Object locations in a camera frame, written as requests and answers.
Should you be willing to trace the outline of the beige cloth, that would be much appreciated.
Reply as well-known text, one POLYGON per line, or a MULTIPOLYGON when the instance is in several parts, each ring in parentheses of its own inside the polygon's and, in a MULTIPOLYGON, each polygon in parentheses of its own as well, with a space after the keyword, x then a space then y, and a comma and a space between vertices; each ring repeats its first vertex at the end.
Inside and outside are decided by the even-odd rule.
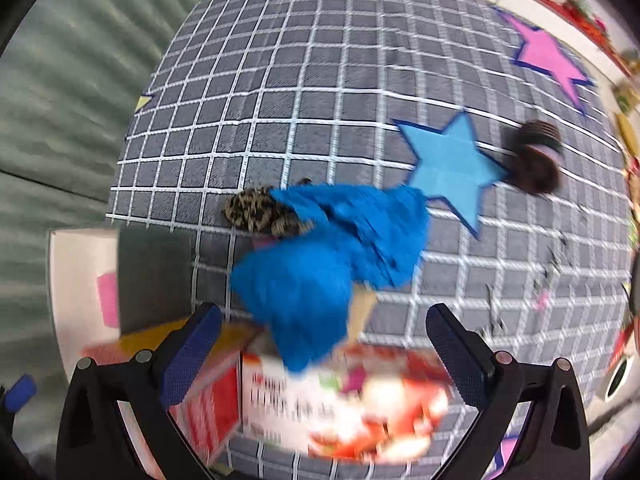
POLYGON ((364 285, 355 284, 352 288, 347 319, 347 341, 356 341, 367 326, 371 312, 378 298, 376 292, 364 285))

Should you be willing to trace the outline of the pink sponge block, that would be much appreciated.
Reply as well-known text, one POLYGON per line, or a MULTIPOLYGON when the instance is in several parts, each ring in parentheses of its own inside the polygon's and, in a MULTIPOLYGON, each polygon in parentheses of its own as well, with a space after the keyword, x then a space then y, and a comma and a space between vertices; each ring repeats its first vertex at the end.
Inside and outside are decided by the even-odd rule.
POLYGON ((103 324, 119 328, 118 284, 115 272, 107 272, 96 279, 103 324))

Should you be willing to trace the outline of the white open cardboard box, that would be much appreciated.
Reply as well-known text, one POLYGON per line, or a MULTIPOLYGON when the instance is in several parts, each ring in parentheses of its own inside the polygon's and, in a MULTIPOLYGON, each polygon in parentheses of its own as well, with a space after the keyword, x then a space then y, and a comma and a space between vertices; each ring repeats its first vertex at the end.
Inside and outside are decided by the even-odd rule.
POLYGON ((65 375, 82 349, 191 313, 192 237, 157 228, 59 229, 49 233, 47 282, 65 375), (103 324, 96 279, 115 272, 119 328, 103 324))

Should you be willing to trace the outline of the green curtain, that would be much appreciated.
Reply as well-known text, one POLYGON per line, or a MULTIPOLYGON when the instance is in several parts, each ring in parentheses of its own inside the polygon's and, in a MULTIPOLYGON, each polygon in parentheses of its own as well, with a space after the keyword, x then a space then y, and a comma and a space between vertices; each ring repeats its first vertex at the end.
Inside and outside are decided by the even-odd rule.
POLYGON ((47 300, 50 230, 98 223, 138 97, 202 0, 1 0, 1 380, 38 392, 14 437, 55 451, 66 379, 47 300))

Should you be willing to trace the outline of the blue cloth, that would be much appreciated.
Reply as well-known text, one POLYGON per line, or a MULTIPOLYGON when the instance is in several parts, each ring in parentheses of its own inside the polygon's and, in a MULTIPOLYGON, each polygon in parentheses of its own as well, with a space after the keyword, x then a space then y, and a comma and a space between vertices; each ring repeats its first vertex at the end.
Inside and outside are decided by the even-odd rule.
POLYGON ((354 285, 411 281, 428 227, 426 198, 408 185, 301 185, 270 195, 310 228, 244 256, 230 285, 270 329, 284 366, 300 373, 346 338, 354 285))

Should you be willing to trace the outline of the grey checked star tablecloth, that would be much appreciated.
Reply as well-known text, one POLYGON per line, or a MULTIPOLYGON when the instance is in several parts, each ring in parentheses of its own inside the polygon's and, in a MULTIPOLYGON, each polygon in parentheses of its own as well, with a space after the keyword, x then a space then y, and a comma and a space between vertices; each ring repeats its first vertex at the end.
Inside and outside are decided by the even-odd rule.
POLYGON ((488 188, 477 234, 431 203, 411 282, 380 293, 361 337, 427 347, 436 302, 471 330, 495 314, 496 348, 527 363, 569 359, 590 401, 626 309, 624 162, 598 90, 570 102, 550 76, 513 63, 521 42, 478 0, 202 2, 131 119, 108 218, 189 231, 193 299, 242 318, 229 274, 250 239, 224 218, 232 193, 303 179, 401 184, 416 163, 401 119, 441 129, 465 110, 495 158, 521 122, 550 122, 563 143, 560 188, 488 188))

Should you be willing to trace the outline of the red patterned barcode box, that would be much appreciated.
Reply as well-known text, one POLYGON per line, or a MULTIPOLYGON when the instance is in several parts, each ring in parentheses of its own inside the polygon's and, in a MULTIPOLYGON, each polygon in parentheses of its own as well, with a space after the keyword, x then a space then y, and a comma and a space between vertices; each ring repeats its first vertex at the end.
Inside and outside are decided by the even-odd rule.
MULTIPOLYGON (((182 318, 93 344, 83 348, 81 354, 100 365, 126 362, 139 350, 157 349, 171 330, 178 330, 185 322, 182 318)), ((216 462, 232 432, 239 427, 241 352, 257 334, 258 329, 250 323, 224 322, 186 397, 169 409, 191 448, 207 466, 216 462)))

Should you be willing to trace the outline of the dark purple knit sock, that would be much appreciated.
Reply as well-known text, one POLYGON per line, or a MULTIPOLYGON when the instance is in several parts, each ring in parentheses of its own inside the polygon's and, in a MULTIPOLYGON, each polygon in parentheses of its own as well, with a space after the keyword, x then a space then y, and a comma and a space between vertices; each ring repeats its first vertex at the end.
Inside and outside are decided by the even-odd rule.
POLYGON ((529 120, 505 128, 501 140, 510 184, 532 195, 550 194, 560 187, 564 153, 555 125, 529 120))

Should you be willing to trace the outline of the leopard print scrunchie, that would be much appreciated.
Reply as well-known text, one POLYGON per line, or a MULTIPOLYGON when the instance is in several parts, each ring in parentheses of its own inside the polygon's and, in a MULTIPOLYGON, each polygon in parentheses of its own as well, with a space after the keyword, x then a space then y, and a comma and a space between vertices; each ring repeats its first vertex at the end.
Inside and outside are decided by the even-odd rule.
POLYGON ((302 221, 289 206, 271 196, 272 186, 246 188, 231 196, 224 205, 224 218, 241 231, 288 238, 312 229, 310 221, 302 221))

